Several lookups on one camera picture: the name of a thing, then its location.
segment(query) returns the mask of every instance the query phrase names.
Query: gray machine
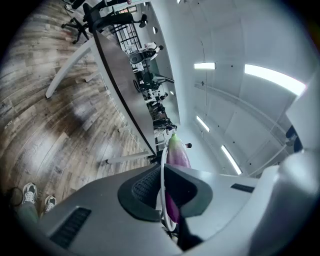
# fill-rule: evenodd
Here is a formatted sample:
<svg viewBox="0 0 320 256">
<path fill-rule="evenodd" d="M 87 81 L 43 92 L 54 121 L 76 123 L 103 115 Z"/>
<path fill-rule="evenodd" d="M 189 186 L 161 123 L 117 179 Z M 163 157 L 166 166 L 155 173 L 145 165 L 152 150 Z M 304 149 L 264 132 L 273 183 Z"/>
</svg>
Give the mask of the gray machine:
<svg viewBox="0 0 320 256">
<path fill-rule="evenodd" d="M 166 165 L 165 187 L 179 207 L 178 242 L 156 211 L 160 167 L 91 182 L 58 204 L 30 236 L 53 255 L 270 255 L 287 245 L 320 194 L 319 87 L 287 116 L 304 150 L 260 179 Z"/>
</svg>

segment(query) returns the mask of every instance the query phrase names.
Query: white ceiling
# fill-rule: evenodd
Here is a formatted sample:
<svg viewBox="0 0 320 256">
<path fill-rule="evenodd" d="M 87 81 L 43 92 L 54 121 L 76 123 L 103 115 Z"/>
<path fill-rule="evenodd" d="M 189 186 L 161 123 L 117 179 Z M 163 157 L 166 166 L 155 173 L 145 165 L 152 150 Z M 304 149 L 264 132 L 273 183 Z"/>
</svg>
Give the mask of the white ceiling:
<svg viewBox="0 0 320 256">
<path fill-rule="evenodd" d="M 319 62 L 307 35 L 287 10 L 271 2 L 151 2 L 171 62 L 181 124 L 200 116 L 210 127 L 203 141 L 225 172 L 235 174 L 221 154 L 222 144 L 245 175 L 253 173 L 283 147 L 291 125 L 285 111 L 295 95 L 244 74 L 244 66 L 269 68 L 308 86 Z M 197 62 L 216 62 L 216 70 L 194 70 Z M 286 148 L 270 164 L 291 152 Z"/>
</svg>

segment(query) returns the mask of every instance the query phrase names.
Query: wooden floor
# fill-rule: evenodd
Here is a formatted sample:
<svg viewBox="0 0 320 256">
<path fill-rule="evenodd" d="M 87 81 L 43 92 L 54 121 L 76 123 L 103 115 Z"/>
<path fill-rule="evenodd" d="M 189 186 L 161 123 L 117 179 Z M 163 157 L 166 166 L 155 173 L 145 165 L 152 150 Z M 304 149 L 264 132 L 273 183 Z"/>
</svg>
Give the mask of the wooden floor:
<svg viewBox="0 0 320 256">
<path fill-rule="evenodd" d="M 16 34 L 0 73 L 0 179 L 2 191 L 33 182 L 37 209 L 47 195 L 58 202 L 85 184 L 149 165 L 146 158 L 117 164 L 105 159 L 141 152 L 139 140 L 124 126 L 93 56 L 82 58 L 57 91 L 46 90 L 64 62 L 79 48 L 77 30 L 62 29 L 70 14 L 58 0 L 45 2 Z M 72 16 L 81 20 L 82 7 Z"/>
</svg>

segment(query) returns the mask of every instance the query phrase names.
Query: long desk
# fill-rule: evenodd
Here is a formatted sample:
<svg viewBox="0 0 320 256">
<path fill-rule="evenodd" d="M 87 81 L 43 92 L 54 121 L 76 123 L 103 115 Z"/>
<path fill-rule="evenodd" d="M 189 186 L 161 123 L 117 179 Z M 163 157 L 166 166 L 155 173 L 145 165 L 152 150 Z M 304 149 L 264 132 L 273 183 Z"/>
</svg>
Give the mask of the long desk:
<svg viewBox="0 0 320 256">
<path fill-rule="evenodd" d="M 72 66 L 89 52 L 92 52 L 98 66 L 98 72 L 101 73 L 103 82 L 110 91 L 118 110 L 128 122 L 127 126 L 119 129 L 119 132 L 132 128 L 140 140 L 141 148 L 144 149 L 143 152 L 136 154 L 105 160 L 112 164 L 152 155 L 156 156 L 153 120 L 142 93 L 138 92 L 135 87 L 138 82 L 132 71 L 128 56 L 116 43 L 101 33 L 94 31 L 93 37 L 74 52 L 55 75 L 45 96 L 50 98 Z"/>
</svg>

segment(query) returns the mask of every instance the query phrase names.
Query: desk surface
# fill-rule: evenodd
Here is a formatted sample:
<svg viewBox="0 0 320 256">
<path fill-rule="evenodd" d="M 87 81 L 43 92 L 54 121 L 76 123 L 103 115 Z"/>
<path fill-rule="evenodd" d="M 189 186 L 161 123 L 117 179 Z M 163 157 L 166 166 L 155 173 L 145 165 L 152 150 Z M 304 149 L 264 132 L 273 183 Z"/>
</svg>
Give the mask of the desk surface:
<svg viewBox="0 0 320 256">
<path fill-rule="evenodd" d="M 103 65 L 125 110 L 151 152 L 156 155 L 153 120 L 141 92 L 135 88 L 136 76 L 128 56 L 113 41 L 94 31 L 94 40 Z"/>
</svg>

